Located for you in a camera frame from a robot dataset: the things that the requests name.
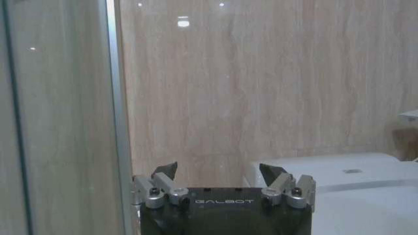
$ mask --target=silver metal bracket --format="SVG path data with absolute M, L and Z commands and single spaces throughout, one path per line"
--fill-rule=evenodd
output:
M 262 194 L 265 198 L 270 200 L 273 206 L 281 204 L 282 194 L 290 190 L 294 184 L 295 180 L 293 179 L 291 174 L 282 173 L 273 184 L 267 188 L 262 189 Z
M 132 181 L 132 205 L 146 203 L 151 209 L 160 208 L 164 205 L 166 197 L 168 195 L 170 203 L 180 205 L 183 199 L 188 197 L 188 189 L 178 187 L 168 176 L 159 172 L 148 179 L 143 175 L 135 175 Z
M 168 194 L 170 203 L 174 205 L 179 205 L 182 199 L 184 199 L 188 195 L 188 189 L 178 187 L 175 182 L 168 178 L 164 173 L 156 173 L 152 176 L 152 180 L 155 186 L 162 188 L 164 192 Z
M 262 195 L 269 199 L 273 206 L 279 205 L 283 197 L 287 204 L 297 209 L 310 205 L 315 210 L 315 188 L 317 182 L 309 175 L 302 175 L 298 183 L 289 173 L 282 173 L 273 184 L 262 189 Z
M 302 175 L 297 187 L 287 191 L 287 204 L 297 209 L 303 209 L 310 205 L 315 211 L 315 190 L 317 182 L 310 175 Z
M 134 176 L 132 204 L 146 203 L 151 209 L 164 205 L 164 192 L 156 188 L 143 175 Z

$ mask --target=marble wall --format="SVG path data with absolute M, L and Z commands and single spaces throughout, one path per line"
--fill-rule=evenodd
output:
M 123 234 L 106 1 L 8 6 L 33 234 Z
M 415 0 L 120 0 L 134 172 L 240 185 L 250 159 L 418 140 Z

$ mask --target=logo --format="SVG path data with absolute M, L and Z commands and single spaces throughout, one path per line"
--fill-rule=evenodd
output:
M 195 200 L 196 204 L 244 204 L 253 203 L 254 200 Z

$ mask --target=glass shower door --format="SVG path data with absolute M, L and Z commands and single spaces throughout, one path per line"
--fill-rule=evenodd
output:
M 124 233 L 103 0 L 4 0 L 29 234 Z

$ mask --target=glass panel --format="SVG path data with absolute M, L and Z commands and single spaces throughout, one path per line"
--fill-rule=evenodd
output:
M 123 234 L 106 1 L 8 13 L 33 234 Z
M 12 89 L 0 4 L 0 234 L 27 234 Z

